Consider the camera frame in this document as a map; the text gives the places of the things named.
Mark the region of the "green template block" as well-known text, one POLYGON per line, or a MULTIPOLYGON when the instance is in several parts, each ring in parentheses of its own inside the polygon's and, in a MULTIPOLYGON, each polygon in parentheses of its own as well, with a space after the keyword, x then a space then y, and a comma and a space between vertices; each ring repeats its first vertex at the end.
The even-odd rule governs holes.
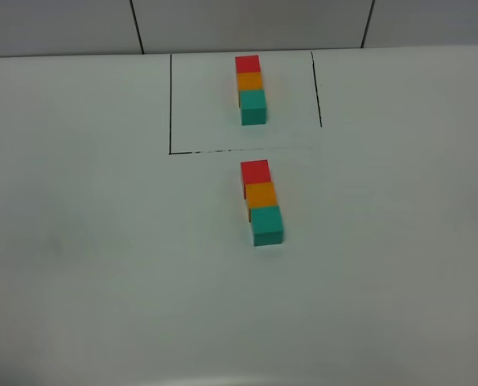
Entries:
POLYGON ((267 122, 266 94, 263 89, 239 92, 241 124, 264 125, 267 122))

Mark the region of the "orange template block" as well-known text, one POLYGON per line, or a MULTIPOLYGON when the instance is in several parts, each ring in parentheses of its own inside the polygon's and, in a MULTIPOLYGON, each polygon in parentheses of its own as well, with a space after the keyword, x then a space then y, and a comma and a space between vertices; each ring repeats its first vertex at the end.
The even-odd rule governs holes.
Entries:
POLYGON ((238 92, 262 89, 264 89, 264 87, 262 81, 262 74, 260 72, 237 73, 238 92))

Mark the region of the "red template block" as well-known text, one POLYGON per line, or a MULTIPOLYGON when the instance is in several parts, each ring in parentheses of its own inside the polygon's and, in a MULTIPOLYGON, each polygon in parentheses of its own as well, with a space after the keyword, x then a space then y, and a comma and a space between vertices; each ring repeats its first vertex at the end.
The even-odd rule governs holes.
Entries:
POLYGON ((236 73, 256 73, 261 71, 258 55, 243 55, 235 57, 236 73))

